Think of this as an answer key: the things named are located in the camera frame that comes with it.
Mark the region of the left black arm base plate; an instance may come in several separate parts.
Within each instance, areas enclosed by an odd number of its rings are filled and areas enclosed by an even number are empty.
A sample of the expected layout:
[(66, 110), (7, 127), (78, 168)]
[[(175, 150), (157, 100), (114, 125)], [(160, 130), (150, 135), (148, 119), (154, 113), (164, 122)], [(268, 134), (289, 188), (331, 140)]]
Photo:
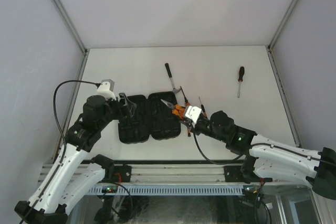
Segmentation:
[(108, 168), (103, 178), (103, 183), (129, 183), (132, 175), (132, 167), (129, 165), (117, 165)]

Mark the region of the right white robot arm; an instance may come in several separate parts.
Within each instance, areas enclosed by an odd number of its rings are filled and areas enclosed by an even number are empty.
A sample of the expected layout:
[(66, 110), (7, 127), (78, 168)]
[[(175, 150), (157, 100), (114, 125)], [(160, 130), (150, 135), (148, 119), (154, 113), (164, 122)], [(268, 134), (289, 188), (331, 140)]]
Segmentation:
[(302, 184), (316, 194), (335, 199), (335, 151), (324, 147), (308, 150), (273, 141), (235, 124), (223, 111), (206, 118), (202, 110), (188, 106), (180, 113), (181, 122), (195, 135), (206, 135), (225, 143), (227, 149), (244, 156), (242, 178), (283, 180)]

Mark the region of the orange handled needle-nose pliers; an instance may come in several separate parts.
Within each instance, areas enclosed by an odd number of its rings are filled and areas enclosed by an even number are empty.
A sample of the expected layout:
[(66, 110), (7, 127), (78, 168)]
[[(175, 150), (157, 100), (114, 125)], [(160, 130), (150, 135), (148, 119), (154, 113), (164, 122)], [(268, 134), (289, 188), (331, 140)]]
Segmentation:
[(172, 110), (172, 113), (176, 116), (178, 116), (180, 119), (183, 119), (184, 117), (184, 111), (185, 107), (180, 105), (173, 105), (171, 102), (168, 102), (166, 100), (161, 99), (161, 102), (163, 102), (169, 109)]

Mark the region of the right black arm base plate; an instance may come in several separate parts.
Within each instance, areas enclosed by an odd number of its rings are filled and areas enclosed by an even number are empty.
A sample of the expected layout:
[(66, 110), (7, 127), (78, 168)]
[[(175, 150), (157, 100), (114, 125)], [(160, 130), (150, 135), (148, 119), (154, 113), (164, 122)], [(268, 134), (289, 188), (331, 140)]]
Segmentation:
[(241, 166), (238, 165), (224, 166), (224, 176), (227, 183), (249, 183), (241, 172)]

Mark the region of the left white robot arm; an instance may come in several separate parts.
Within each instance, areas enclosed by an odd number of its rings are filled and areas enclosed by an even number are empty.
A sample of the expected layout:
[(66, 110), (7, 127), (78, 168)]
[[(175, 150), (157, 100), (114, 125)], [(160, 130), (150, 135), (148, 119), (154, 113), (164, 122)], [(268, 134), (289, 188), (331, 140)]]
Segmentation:
[(92, 158), (86, 171), (73, 182), (71, 178), (104, 128), (113, 120), (132, 118), (136, 107), (124, 93), (118, 98), (111, 94), (90, 96), (67, 131), (62, 153), (44, 181), (27, 201), (19, 201), (15, 206), (21, 222), (66, 223), (74, 206), (94, 184), (113, 180), (113, 160), (101, 154)]

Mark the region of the black plastic tool case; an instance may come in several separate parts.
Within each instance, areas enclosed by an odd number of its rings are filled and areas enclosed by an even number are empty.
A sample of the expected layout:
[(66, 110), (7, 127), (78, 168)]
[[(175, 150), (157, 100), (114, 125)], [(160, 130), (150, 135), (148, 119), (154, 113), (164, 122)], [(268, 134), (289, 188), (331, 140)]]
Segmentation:
[(152, 93), (148, 97), (133, 95), (129, 100), (136, 104), (136, 110), (131, 119), (118, 124), (119, 140), (124, 144), (146, 142), (149, 137), (155, 140), (167, 140), (178, 137), (181, 124), (178, 117), (161, 101), (177, 104), (172, 91)]

